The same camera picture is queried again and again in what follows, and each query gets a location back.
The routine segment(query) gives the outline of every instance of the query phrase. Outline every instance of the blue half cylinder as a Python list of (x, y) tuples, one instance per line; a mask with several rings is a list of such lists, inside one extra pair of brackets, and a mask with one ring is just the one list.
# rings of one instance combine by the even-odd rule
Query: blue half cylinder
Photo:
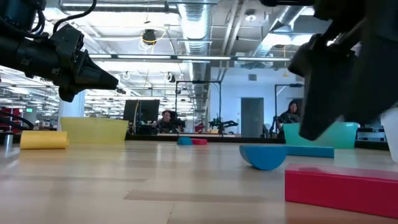
[(242, 158), (259, 170), (273, 170), (278, 168), (287, 155), (283, 146), (240, 146)]
[(191, 146), (193, 145), (192, 140), (190, 137), (179, 137), (178, 141), (177, 141), (178, 145), (181, 146)]

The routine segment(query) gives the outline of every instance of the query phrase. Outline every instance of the small red block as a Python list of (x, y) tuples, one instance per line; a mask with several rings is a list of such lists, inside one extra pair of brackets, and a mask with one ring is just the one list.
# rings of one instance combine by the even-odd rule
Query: small red block
[(207, 145), (206, 139), (191, 139), (193, 144), (196, 145)]
[(290, 164), (285, 200), (398, 218), (398, 172)]

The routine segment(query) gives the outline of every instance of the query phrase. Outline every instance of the teal block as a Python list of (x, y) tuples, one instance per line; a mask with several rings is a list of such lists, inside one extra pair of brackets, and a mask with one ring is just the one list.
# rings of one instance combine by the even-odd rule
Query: teal block
[(242, 158), (259, 170), (278, 168), (286, 158), (287, 149), (283, 146), (240, 146)]
[(358, 124), (334, 122), (317, 140), (309, 141), (299, 135), (300, 124), (284, 124), (287, 146), (321, 146), (353, 149)]
[(182, 146), (191, 146), (193, 145), (192, 140), (190, 137), (179, 137), (178, 141), (177, 141), (178, 145), (182, 145)]
[(289, 156), (309, 156), (334, 158), (335, 149), (333, 147), (317, 147), (317, 146), (285, 146), (287, 155)]

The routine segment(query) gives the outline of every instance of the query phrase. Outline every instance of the yellow block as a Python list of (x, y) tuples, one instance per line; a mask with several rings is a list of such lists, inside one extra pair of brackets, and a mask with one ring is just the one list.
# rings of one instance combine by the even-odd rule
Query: yellow block
[(69, 145), (66, 131), (23, 131), (21, 149), (65, 149)]
[(218, 134), (218, 129), (211, 129), (210, 134)]
[(116, 143), (126, 138), (128, 121), (108, 118), (61, 118), (71, 143)]

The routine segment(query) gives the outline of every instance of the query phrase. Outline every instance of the ventilation duct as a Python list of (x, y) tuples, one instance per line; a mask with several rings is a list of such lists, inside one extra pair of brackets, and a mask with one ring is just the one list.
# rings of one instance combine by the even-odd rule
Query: ventilation duct
[[(62, 11), (86, 11), (88, 10), (93, 1), (92, 0), (59, 0), (60, 9)], [(112, 2), (99, 2), (95, 7), (96, 12), (161, 12), (161, 13), (174, 13), (178, 14), (176, 5), (169, 5), (167, 1), (164, 4), (134, 4), (129, 3), (112, 3)]]
[[(208, 4), (179, 4), (182, 32), (185, 39), (208, 40), (210, 38), (210, 6)], [(206, 55), (209, 51), (208, 42), (186, 42), (185, 48), (189, 55)], [(192, 80), (210, 80), (209, 63), (191, 63), (190, 77)], [(194, 85), (197, 109), (206, 105), (208, 85)]]
[[(257, 49), (252, 52), (251, 57), (265, 57), (275, 44), (286, 45), (291, 43), (291, 39), (288, 35), (270, 34), (270, 32), (281, 29), (283, 27), (290, 27), (292, 32), (292, 26), (295, 20), (303, 13), (305, 6), (285, 6), (279, 15), (276, 17), (275, 22), (270, 26), (267, 35), (262, 40), (261, 44)], [(245, 64), (243, 68), (252, 69), (256, 65)]]

